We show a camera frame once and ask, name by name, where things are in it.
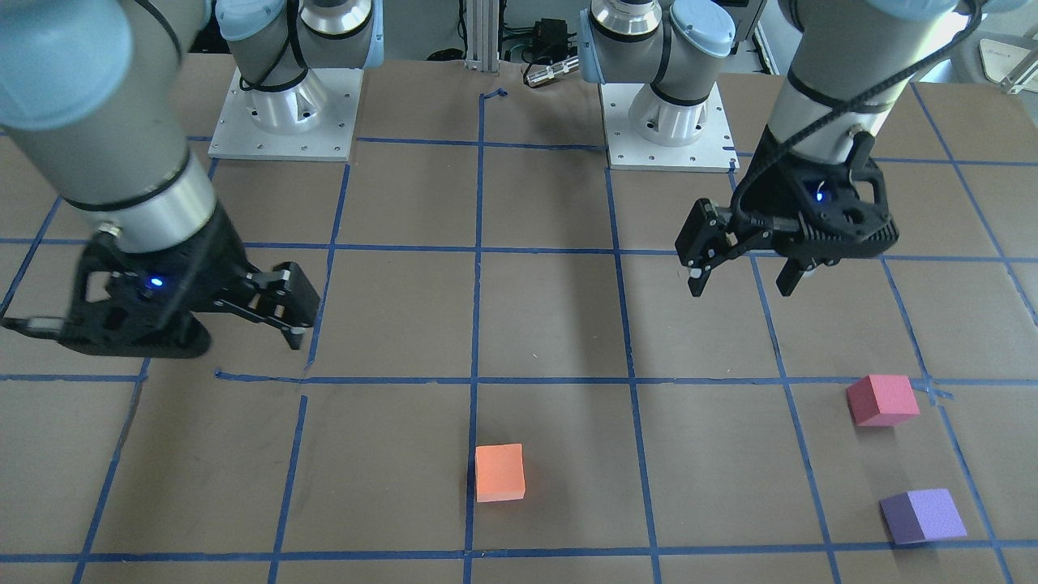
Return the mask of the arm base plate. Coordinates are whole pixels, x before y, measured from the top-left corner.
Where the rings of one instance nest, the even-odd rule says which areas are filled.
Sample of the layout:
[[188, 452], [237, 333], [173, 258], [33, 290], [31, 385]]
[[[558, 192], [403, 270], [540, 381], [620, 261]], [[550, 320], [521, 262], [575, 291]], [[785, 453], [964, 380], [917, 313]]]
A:
[[245, 90], [234, 74], [212, 133], [212, 158], [253, 161], [347, 162], [364, 73], [309, 69], [283, 92]]
[[693, 106], [674, 105], [646, 84], [600, 86], [602, 121], [613, 170], [729, 173], [738, 155], [718, 85]]

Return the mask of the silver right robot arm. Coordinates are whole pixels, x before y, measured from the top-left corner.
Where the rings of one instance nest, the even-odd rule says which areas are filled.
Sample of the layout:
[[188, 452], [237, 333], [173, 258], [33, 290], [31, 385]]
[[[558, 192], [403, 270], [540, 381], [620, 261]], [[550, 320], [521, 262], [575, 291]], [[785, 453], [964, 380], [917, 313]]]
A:
[[64, 316], [5, 329], [100, 356], [192, 359], [199, 313], [270, 325], [289, 347], [321, 299], [299, 265], [263, 271], [191, 151], [169, 92], [209, 19], [237, 74], [210, 154], [345, 161], [381, 1], [4, 1], [2, 129], [92, 229]]

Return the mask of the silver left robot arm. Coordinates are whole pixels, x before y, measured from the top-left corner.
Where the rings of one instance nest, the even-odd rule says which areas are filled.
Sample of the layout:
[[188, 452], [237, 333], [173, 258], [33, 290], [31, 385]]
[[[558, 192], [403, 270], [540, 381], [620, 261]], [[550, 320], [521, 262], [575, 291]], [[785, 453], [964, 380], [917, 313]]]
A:
[[[890, 111], [920, 71], [1019, 1], [782, 1], [800, 40], [731, 202], [702, 197], [675, 242], [700, 296], [723, 262], [774, 251], [791, 295], [821, 266], [882, 255], [899, 240], [872, 156]], [[592, 1], [577, 55], [589, 83], [635, 84], [630, 121], [667, 147], [701, 133], [723, 59], [739, 41], [740, 1]]]

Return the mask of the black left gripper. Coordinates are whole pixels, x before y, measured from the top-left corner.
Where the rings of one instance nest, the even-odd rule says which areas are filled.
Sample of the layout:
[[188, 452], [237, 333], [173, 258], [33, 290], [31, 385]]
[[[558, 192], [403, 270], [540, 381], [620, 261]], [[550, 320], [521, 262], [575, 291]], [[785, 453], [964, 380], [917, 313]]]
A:
[[783, 297], [792, 296], [818, 265], [887, 251], [898, 242], [899, 229], [885, 178], [870, 156], [874, 144], [874, 136], [861, 131], [847, 159], [835, 164], [783, 155], [753, 180], [741, 200], [744, 214], [772, 219], [762, 225], [705, 197], [696, 200], [675, 241], [691, 295], [703, 295], [716, 267], [752, 249], [774, 249], [788, 258], [775, 278]]

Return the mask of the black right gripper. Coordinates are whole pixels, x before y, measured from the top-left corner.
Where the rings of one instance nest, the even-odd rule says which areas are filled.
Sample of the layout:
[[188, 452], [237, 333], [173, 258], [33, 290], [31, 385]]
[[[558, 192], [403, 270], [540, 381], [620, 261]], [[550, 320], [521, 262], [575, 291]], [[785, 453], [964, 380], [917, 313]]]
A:
[[218, 204], [194, 235], [148, 254], [125, 252], [98, 230], [75, 266], [66, 314], [4, 317], [2, 326], [79, 354], [193, 359], [211, 346], [197, 313], [270, 325], [299, 350], [320, 303], [300, 265], [256, 271]]

